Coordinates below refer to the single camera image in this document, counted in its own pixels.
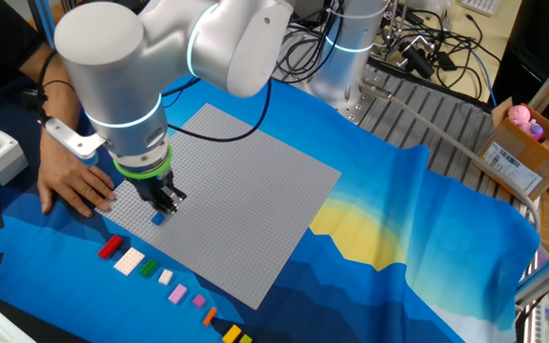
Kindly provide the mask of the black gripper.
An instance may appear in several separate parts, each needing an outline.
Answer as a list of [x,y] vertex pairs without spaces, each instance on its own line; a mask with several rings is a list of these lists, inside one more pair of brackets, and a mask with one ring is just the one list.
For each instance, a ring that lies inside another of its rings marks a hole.
[[170,214],[175,214],[186,199],[187,194],[173,185],[173,172],[165,170],[156,176],[145,179],[133,180],[140,198],[144,201],[151,201],[152,206],[160,211],[164,211],[164,204],[158,200],[162,195],[166,195],[169,201],[166,203],[166,209]]

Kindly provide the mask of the person's left hand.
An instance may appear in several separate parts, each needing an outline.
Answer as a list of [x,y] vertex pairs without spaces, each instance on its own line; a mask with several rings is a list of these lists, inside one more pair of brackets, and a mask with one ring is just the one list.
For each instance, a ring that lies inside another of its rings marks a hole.
[[92,217],[86,201],[106,212],[110,209],[109,202],[115,199],[113,182],[103,171],[86,166],[46,137],[40,142],[37,189],[43,214],[51,211],[55,193],[85,217]]

